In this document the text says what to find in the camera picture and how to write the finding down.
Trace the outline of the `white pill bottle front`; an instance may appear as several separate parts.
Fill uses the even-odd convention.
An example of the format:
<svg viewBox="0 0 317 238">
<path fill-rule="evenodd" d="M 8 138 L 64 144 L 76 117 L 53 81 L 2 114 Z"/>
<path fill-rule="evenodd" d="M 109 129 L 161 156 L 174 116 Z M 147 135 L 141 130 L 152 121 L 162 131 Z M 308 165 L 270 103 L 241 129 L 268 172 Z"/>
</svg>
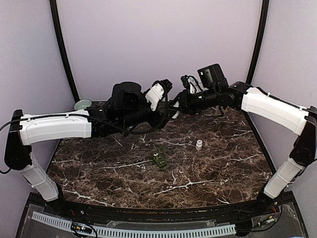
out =
<svg viewBox="0 0 317 238">
<path fill-rule="evenodd" d="M 178 117 L 178 115 L 180 114 L 180 112 L 179 111 L 177 111 L 173 116 L 172 116 L 172 118 L 173 119 L 176 119 L 177 117 Z"/>
</svg>

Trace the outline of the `green weekly pill organizer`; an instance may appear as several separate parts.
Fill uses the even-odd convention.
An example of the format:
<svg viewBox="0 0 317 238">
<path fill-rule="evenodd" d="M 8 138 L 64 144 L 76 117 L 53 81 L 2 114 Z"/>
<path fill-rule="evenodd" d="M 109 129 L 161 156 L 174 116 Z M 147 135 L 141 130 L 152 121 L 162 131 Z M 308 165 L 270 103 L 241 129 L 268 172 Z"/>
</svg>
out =
<svg viewBox="0 0 317 238">
<path fill-rule="evenodd" d="M 159 149 L 157 149 L 151 154 L 153 160 L 155 161 L 155 163 L 157 164 L 159 168 L 163 168 L 167 165 L 166 155 L 164 152 L 165 152 L 165 146 L 162 144 L 159 147 Z"/>
</svg>

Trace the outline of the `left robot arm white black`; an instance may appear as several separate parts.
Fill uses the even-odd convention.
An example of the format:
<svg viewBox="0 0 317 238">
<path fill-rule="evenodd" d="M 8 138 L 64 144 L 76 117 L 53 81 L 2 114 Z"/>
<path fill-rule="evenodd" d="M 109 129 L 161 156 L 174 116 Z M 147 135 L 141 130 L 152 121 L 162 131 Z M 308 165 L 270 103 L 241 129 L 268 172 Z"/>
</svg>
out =
<svg viewBox="0 0 317 238">
<path fill-rule="evenodd" d="M 65 138 L 100 138 L 111 134 L 146 134 L 162 128 L 168 114 L 165 104 L 161 114 L 157 107 L 168 99 L 172 83 L 160 80 L 146 92 L 135 82 L 115 84 L 111 98 L 101 107 L 88 106 L 73 112 L 33 116 L 16 110 L 9 126 L 4 162 L 16 170 L 36 189 L 59 216 L 66 216 L 70 206 L 62 191 L 38 164 L 32 144 Z"/>
</svg>

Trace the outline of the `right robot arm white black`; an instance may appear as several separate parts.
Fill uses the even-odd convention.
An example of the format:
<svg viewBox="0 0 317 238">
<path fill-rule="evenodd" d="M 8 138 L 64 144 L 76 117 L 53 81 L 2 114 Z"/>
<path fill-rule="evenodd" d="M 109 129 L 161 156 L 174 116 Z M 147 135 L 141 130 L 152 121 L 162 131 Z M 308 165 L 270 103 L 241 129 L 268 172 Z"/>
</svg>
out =
<svg viewBox="0 0 317 238">
<path fill-rule="evenodd" d="M 218 63 L 199 69 L 198 74 L 205 90 L 194 94 L 183 90 L 171 102 L 171 109 L 195 114 L 210 107 L 231 107 L 273 121 L 298 136 L 286 161 L 263 187 L 262 197 L 253 203 L 253 211 L 263 215 L 272 207 L 271 199 L 315 161 L 317 110 L 292 104 L 245 82 L 229 85 Z"/>
</svg>

